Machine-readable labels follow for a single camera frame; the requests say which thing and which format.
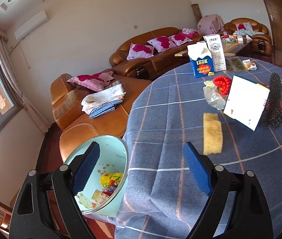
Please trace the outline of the black knitted cloth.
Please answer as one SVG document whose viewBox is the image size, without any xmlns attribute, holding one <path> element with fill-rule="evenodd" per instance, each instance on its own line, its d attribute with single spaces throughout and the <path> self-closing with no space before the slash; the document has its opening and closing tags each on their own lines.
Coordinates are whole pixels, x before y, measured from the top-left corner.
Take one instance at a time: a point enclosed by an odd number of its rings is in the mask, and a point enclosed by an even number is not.
<svg viewBox="0 0 282 239">
<path fill-rule="evenodd" d="M 278 73 L 270 76 L 269 97 L 265 107 L 265 122 L 277 129 L 282 126 L 281 79 Z"/>
</svg>

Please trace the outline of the brown leather long sofa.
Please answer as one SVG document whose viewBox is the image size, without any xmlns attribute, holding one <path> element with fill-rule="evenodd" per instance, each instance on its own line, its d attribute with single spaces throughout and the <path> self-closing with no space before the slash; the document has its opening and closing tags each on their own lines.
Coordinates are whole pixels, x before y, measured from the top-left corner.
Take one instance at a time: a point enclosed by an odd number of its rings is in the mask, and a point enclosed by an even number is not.
<svg viewBox="0 0 282 239">
<path fill-rule="evenodd" d="M 148 41 L 161 36 L 170 37 L 181 33 L 181 29 L 176 27 L 164 27 L 152 30 L 141 35 L 128 39 L 121 44 L 109 58 L 112 71 L 115 74 L 125 77 L 154 80 L 169 70 L 177 68 L 189 62 L 189 59 L 182 56 L 176 56 L 177 53 L 186 50 L 190 44 L 202 41 L 202 35 L 196 35 L 189 42 L 170 48 L 163 52 L 153 51 L 153 56 L 149 58 L 136 58 L 128 60 L 130 45 L 149 45 Z"/>
</svg>

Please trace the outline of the folded blue striped cloth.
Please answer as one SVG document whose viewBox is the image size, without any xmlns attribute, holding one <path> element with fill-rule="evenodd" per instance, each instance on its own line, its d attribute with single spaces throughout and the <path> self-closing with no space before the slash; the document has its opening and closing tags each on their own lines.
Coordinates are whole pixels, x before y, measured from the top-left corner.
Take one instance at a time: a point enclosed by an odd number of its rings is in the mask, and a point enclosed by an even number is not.
<svg viewBox="0 0 282 239">
<path fill-rule="evenodd" d="M 98 106 L 96 109 L 93 109 L 90 112 L 89 117 L 90 118 L 97 118 L 99 116 L 102 116 L 104 114 L 112 112 L 113 110 L 116 109 L 116 106 L 121 104 L 122 102 L 123 102 L 123 100 L 113 100 L 113 101 L 105 103 L 101 106 Z"/>
</svg>

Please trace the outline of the pink pillow on chaise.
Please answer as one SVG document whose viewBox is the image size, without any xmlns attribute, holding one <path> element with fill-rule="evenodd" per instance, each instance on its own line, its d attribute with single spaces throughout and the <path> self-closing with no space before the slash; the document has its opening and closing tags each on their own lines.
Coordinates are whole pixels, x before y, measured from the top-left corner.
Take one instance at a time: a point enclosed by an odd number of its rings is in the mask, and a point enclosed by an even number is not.
<svg viewBox="0 0 282 239">
<path fill-rule="evenodd" d="M 95 73 L 93 75 L 83 74 L 71 77 L 67 80 L 67 83 L 77 84 L 92 91 L 100 92 L 104 90 L 113 79 L 113 72 L 108 71 Z"/>
</svg>

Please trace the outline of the blue LOOK milk carton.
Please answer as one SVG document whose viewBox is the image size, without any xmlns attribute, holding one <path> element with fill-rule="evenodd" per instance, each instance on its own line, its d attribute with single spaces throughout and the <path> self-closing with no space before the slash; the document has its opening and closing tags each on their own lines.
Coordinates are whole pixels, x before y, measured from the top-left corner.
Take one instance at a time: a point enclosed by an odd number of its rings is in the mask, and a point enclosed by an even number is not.
<svg viewBox="0 0 282 239">
<path fill-rule="evenodd" d="M 207 77 L 215 74 L 212 54 L 206 42 L 197 42 L 187 46 L 187 54 L 193 74 L 196 78 Z"/>
</svg>

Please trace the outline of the pink pillow right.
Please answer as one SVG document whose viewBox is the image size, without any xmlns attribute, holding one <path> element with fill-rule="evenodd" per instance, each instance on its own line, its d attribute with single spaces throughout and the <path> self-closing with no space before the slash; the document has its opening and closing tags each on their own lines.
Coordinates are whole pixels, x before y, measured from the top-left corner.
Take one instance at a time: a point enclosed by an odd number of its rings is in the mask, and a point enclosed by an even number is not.
<svg viewBox="0 0 282 239">
<path fill-rule="evenodd" d="M 192 39 L 184 36 L 182 33 L 178 33 L 169 37 L 169 39 L 176 45 L 181 46 L 185 43 L 192 42 Z"/>
</svg>

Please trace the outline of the white blue carton box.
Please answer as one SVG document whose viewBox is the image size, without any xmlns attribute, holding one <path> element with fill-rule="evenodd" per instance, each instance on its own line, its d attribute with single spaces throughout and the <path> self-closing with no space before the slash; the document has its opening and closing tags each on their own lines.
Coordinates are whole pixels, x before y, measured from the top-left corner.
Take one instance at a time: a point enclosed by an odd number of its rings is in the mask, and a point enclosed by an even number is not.
<svg viewBox="0 0 282 239">
<path fill-rule="evenodd" d="M 223 113 L 254 131 L 268 101 L 270 90 L 234 75 Z"/>
</svg>

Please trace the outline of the brown leather chaise sofa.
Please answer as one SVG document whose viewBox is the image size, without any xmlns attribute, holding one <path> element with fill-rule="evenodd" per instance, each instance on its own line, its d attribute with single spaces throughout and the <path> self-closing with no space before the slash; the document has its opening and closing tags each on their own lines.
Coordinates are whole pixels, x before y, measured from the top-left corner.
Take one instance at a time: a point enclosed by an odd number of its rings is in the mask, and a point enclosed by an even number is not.
<svg viewBox="0 0 282 239">
<path fill-rule="evenodd" d="M 65 73 L 53 81 L 50 97 L 55 122 L 62 130 L 62 159 L 95 136 L 122 137 L 133 102 L 150 83 L 109 69 L 94 75 Z"/>
</svg>

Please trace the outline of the beige curtain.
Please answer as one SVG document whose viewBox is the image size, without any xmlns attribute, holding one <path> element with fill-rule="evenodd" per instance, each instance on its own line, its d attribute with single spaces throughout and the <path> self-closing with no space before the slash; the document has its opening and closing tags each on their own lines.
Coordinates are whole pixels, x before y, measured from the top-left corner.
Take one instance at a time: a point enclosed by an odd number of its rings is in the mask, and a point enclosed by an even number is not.
<svg viewBox="0 0 282 239">
<path fill-rule="evenodd" d="M 15 75 L 12 62 L 7 50 L 8 37 L 7 33 L 0 29 L 0 66 L 3 73 L 8 80 L 14 93 L 18 96 L 23 108 L 28 112 L 29 116 L 43 134 L 47 133 L 50 128 L 49 122 L 42 116 L 42 114 L 30 102 L 28 97 L 24 94 L 19 81 Z"/>
</svg>

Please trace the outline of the light blue trash bin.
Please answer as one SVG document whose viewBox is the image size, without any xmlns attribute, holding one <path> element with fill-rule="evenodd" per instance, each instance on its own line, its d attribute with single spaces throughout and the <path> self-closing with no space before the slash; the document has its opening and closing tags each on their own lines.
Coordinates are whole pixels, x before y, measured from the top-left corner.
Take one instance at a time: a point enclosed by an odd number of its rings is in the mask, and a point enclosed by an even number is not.
<svg viewBox="0 0 282 239">
<path fill-rule="evenodd" d="M 96 162 L 85 188 L 74 194 L 74 199 L 84 216 L 116 217 L 127 187 L 129 152 L 122 139 L 101 135 L 78 146 L 65 160 L 65 164 L 84 154 L 91 143 L 100 147 Z"/>
</svg>

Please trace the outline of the folded white cloth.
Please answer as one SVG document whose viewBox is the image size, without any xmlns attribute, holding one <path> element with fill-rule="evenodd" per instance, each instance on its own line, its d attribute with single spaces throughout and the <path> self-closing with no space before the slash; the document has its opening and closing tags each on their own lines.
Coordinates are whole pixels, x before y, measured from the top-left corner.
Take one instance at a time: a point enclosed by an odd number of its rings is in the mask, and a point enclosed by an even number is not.
<svg viewBox="0 0 282 239">
<path fill-rule="evenodd" d="M 125 96 L 122 84 L 117 84 L 100 92 L 89 94 L 81 102 L 82 111 L 90 114 L 93 109 L 113 100 L 122 100 Z"/>
</svg>

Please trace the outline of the crumpled clear wrapper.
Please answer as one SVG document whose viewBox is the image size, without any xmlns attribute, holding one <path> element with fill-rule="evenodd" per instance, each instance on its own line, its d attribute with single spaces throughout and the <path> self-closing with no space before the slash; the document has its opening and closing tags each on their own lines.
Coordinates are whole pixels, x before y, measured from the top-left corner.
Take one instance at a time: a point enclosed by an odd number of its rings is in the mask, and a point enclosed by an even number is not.
<svg viewBox="0 0 282 239">
<path fill-rule="evenodd" d="M 219 87 L 217 87 L 212 81 L 205 81 L 203 87 L 203 93 L 206 102 L 217 110 L 223 110 L 225 108 L 226 100 L 228 96 L 222 96 L 220 94 Z"/>
</svg>

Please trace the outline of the white tall milk carton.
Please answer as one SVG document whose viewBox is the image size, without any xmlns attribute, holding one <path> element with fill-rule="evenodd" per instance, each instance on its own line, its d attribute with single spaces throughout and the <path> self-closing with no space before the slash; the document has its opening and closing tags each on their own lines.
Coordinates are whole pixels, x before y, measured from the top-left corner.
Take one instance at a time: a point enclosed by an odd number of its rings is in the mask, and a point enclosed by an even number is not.
<svg viewBox="0 0 282 239">
<path fill-rule="evenodd" d="M 215 72 L 226 70 L 226 61 L 222 40 L 219 34 L 205 35 L 204 40 L 212 54 L 213 67 Z"/>
</svg>

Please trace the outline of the pink pillow left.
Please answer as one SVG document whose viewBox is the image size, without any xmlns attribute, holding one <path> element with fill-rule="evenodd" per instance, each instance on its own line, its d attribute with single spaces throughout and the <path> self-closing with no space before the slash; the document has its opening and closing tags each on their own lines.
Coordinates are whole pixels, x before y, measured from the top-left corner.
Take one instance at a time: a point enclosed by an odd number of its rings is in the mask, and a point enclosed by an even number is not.
<svg viewBox="0 0 282 239">
<path fill-rule="evenodd" d="M 151 58 L 154 56 L 154 47 L 143 44 L 134 44 L 131 43 L 129 54 L 127 56 L 127 60 L 139 59 L 139 58 Z"/>
</svg>

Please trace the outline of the yellow sponge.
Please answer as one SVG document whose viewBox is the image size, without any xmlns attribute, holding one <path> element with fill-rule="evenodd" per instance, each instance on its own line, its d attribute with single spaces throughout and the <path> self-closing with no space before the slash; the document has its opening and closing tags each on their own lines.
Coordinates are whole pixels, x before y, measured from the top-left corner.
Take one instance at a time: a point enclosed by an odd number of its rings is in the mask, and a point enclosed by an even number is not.
<svg viewBox="0 0 282 239">
<path fill-rule="evenodd" d="M 219 154 L 223 147 L 222 124 L 216 113 L 203 114 L 203 154 Z"/>
</svg>

